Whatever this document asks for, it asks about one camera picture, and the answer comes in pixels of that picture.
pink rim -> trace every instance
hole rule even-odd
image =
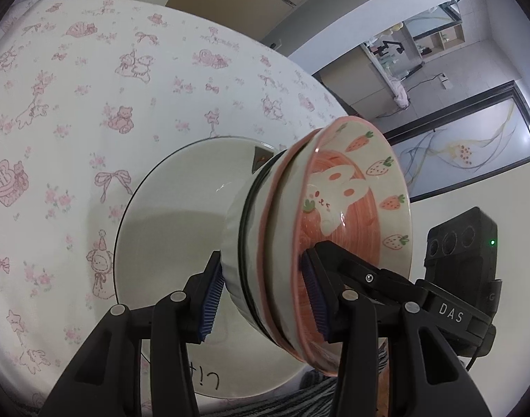
[[[297,360],[304,362],[302,357],[299,355],[299,353],[294,350],[292,345],[282,336],[282,332],[277,327],[276,323],[272,319],[272,314],[270,312],[269,308],[269,300],[267,296],[267,288],[265,285],[265,278],[263,273],[263,263],[264,263],[264,247],[265,247],[265,232],[267,229],[267,221],[269,219],[269,212],[270,212],[270,204],[272,201],[272,197],[274,196],[278,182],[280,181],[280,178],[282,177],[282,174],[292,158],[320,131],[320,129],[314,130],[313,132],[309,133],[308,135],[304,136],[302,139],[297,141],[294,145],[292,145],[286,153],[283,155],[281,163],[277,170],[274,173],[274,176],[272,177],[271,187],[269,188],[269,194],[267,195],[267,200],[265,201],[264,208],[266,209],[263,214],[261,215],[261,220],[259,221],[259,235],[258,235],[258,242],[257,242],[257,260],[256,260],[256,272],[257,272],[257,279],[259,283],[259,295],[261,298],[261,307],[263,308],[264,318],[265,322],[267,323],[267,327],[269,327],[272,334],[271,337],[274,339],[274,341],[278,344],[279,347],[284,349],[285,351],[288,351],[292,356],[294,356]]]
[[[355,116],[345,116],[336,119],[336,121],[332,122],[331,125],[329,125],[324,132],[322,132],[320,135],[316,138],[316,148],[314,149],[313,153],[309,157],[309,160],[307,162],[307,165],[305,167],[305,175],[302,182],[302,189],[300,191],[300,197],[299,202],[303,201],[303,198],[305,197],[305,184],[307,184],[307,181],[309,179],[309,176],[311,174],[311,170],[313,168],[313,163],[315,161],[315,158],[317,156],[317,150],[319,146],[321,145],[322,141],[327,135],[330,135],[334,130],[336,130],[341,124],[344,122],[355,122],[356,117]],[[325,375],[329,376],[336,376],[338,372],[336,371],[330,371],[325,370],[320,365],[318,365],[316,359],[314,358],[313,352],[309,348],[308,342],[305,338],[305,332],[303,327],[303,320],[302,320],[302,314],[300,312],[300,303],[299,298],[297,296],[297,279],[299,271],[297,270],[298,265],[298,245],[299,245],[299,238],[300,238],[300,227],[302,225],[302,212],[298,211],[297,216],[294,222],[294,228],[293,228],[293,237],[292,237],[292,274],[291,274],[291,289],[292,289],[292,304],[294,306],[294,312],[296,315],[296,329],[297,329],[297,339],[299,341],[299,344],[302,346],[305,354],[305,361],[311,365],[313,368],[316,368],[319,371],[322,371],[325,373]]]

pink floral tablecloth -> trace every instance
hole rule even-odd
[[[127,0],[13,6],[0,24],[0,381],[8,393],[41,404],[116,302],[118,224],[158,162],[213,136],[282,149],[343,114],[287,58],[189,14]],[[144,400],[148,408],[146,392]]]

stacked bowl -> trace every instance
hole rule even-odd
[[[354,116],[314,130],[256,171],[228,211],[221,244],[227,289],[245,319],[336,376],[341,344],[318,332],[299,270],[302,253],[323,240],[409,276],[406,181],[383,135]]]

tiled floor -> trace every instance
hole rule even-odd
[[[440,73],[446,74],[453,85],[452,89],[442,86],[436,77]],[[487,39],[476,42],[429,61],[405,79],[403,85],[408,91],[410,106],[395,115],[373,119],[372,123],[386,133],[499,84],[520,78],[516,68],[494,41]]]

camera lens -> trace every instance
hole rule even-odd
[[[434,239],[429,245],[429,255],[433,257],[438,251],[438,241]]]
[[[464,247],[469,247],[473,243],[473,239],[475,238],[475,230],[473,230],[472,226],[469,226],[462,232],[462,244]]]
[[[445,238],[442,240],[442,252],[445,255],[449,255],[454,251],[456,247],[456,233],[449,232],[445,235]]]

